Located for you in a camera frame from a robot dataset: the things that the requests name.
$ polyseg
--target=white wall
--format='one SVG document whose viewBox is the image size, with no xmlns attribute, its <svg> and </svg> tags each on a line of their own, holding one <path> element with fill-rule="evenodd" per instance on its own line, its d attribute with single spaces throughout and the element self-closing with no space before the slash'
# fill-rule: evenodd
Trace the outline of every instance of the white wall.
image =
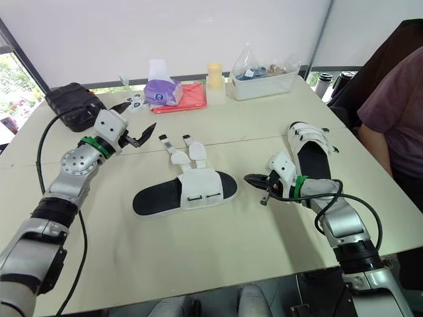
<svg viewBox="0 0 423 317">
<path fill-rule="evenodd" d="M 362 66 L 423 0 L 336 0 L 314 66 Z"/>
<path fill-rule="evenodd" d="M 147 78 L 148 59 L 171 75 L 296 53 L 307 63 L 328 0 L 1 0 L 0 17 L 50 87 Z"/>
</svg>

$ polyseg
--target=robotic arm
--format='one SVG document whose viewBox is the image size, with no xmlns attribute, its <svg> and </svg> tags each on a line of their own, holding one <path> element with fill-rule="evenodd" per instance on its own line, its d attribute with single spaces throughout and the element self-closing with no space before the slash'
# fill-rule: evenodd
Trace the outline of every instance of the robotic arm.
<svg viewBox="0 0 423 317">
<path fill-rule="evenodd" d="M 249 174 L 245 180 L 267 191 L 260 201 L 266 205 L 270 197 L 279 200 L 309 195 L 336 193 L 339 184 L 333 180 L 316 180 L 297 176 L 295 165 L 280 152 L 266 169 L 270 175 Z M 303 201 L 304 206 L 319 213 L 332 197 Z M 342 279 L 353 295 L 358 316 L 413 316 L 391 271 L 385 267 L 370 235 L 356 210 L 343 198 L 320 218 L 320 224 L 343 270 Z"/>
<path fill-rule="evenodd" d="M 95 137 L 82 138 L 63 156 L 59 175 L 0 254 L 0 316 L 32 316 L 36 297 L 53 289 L 67 253 L 63 244 L 91 180 L 114 153 L 128 144 L 143 145 L 155 123 L 139 139 L 129 137 L 127 126 L 117 111 L 101 110 Z"/>
</svg>

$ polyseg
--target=tissue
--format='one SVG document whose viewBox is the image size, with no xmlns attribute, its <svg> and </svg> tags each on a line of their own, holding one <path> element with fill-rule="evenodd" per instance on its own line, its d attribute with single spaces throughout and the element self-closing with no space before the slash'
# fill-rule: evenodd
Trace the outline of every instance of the tissue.
<svg viewBox="0 0 423 317">
<path fill-rule="evenodd" d="M 180 81 L 171 79 L 164 59 L 150 59 L 148 83 L 144 88 L 145 100 L 152 108 L 178 106 L 182 98 Z"/>
</svg>

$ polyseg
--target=window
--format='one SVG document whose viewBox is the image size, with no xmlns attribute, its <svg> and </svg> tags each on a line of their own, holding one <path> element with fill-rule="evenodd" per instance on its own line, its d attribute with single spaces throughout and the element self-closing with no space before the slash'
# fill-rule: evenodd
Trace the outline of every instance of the window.
<svg viewBox="0 0 423 317">
<path fill-rule="evenodd" d="M 0 151 L 41 103 L 45 91 L 48 86 L 0 19 Z"/>
</svg>

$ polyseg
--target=purple shirt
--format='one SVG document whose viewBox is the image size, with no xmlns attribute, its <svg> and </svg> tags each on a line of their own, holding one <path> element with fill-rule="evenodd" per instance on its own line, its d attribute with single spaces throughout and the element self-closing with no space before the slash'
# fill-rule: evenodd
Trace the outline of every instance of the purple shirt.
<svg viewBox="0 0 423 317">
<path fill-rule="evenodd" d="M 423 47 L 386 75 L 358 116 L 385 135 L 393 169 L 423 179 Z"/>
</svg>

